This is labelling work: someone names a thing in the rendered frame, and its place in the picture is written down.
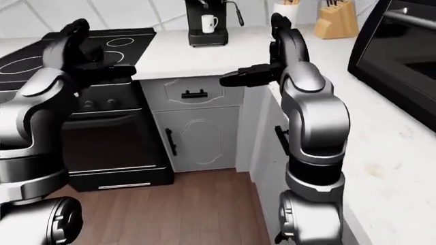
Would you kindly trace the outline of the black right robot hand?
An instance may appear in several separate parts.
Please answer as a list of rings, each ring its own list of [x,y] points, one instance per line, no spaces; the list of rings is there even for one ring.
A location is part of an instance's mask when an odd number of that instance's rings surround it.
[[[283,56],[284,41],[280,40],[281,31],[289,31],[292,23],[288,18],[278,13],[270,18],[271,34],[274,40],[269,45],[269,64],[253,65],[227,73],[219,79],[222,87],[257,87],[277,81],[285,69]]]

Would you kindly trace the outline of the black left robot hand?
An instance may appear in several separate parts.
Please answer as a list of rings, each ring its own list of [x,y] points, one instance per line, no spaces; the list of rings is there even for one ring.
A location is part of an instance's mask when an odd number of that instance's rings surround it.
[[[61,71],[78,89],[136,74],[136,68],[132,65],[109,61],[101,46],[85,48],[82,44],[88,39],[89,30],[89,23],[83,18],[67,24],[61,30]]]

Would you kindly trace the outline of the black coffee machine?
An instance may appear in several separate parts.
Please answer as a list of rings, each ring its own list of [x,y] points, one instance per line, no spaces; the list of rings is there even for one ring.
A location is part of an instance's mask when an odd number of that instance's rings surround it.
[[[224,46],[228,44],[227,30],[227,4],[233,4],[240,26],[245,25],[242,14],[234,0],[185,0],[187,20],[189,26],[188,40],[193,47]],[[201,16],[213,15],[219,19],[215,32],[205,34],[202,32]]]

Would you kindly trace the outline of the white cabinet drawer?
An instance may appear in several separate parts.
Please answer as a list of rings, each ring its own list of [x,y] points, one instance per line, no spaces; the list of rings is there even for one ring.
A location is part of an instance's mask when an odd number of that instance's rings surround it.
[[[222,87],[217,76],[142,80],[140,85],[154,112],[241,105],[244,97],[244,88]],[[196,93],[200,89],[208,97],[181,99],[186,90]]]

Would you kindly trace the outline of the white mug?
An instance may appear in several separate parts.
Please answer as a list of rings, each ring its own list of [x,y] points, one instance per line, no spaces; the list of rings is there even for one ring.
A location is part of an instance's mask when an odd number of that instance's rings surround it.
[[[216,16],[207,14],[201,16],[202,32],[205,34],[211,34],[215,32],[215,28],[219,24],[219,19]]]

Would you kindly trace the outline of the white cabinet door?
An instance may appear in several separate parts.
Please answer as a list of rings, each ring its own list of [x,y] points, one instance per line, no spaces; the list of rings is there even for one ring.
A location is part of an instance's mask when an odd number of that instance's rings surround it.
[[[239,114],[238,106],[154,113],[174,171],[234,168]],[[175,157],[165,128],[172,130]]]
[[[275,127],[287,129],[287,118],[277,102],[275,87],[263,86],[262,103],[255,141],[255,152],[252,167],[254,181],[260,199],[278,199],[279,193],[285,189],[285,165],[287,155],[276,134]]]

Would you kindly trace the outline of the white utensil holder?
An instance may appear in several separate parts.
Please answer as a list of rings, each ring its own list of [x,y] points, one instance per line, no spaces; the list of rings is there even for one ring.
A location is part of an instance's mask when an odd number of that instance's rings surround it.
[[[296,24],[300,0],[276,0],[273,5],[273,12],[282,15]]]

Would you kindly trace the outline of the black stove with oven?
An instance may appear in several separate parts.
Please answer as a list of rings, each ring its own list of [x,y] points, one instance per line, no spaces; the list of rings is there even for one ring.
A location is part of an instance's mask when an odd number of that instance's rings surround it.
[[[0,58],[0,105],[42,67],[42,53],[59,32]],[[134,66],[156,36],[153,28],[89,31],[82,50],[101,47],[104,61]],[[69,185],[97,191],[174,182],[174,172],[139,81],[94,82],[63,124],[63,156]]]

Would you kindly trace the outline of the wooden knife block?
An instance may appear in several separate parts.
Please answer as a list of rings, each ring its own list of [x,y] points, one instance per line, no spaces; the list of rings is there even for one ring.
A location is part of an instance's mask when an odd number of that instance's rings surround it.
[[[314,34],[321,39],[353,38],[359,28],[354,4],[350,0],[327,0],[321,7],[315,23]]]

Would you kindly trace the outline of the black microwave oven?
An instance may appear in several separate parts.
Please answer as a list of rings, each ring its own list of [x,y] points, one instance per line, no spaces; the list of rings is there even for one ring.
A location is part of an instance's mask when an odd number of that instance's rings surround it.
[[[436,132],[436,0],[379,0],[347,70]]]

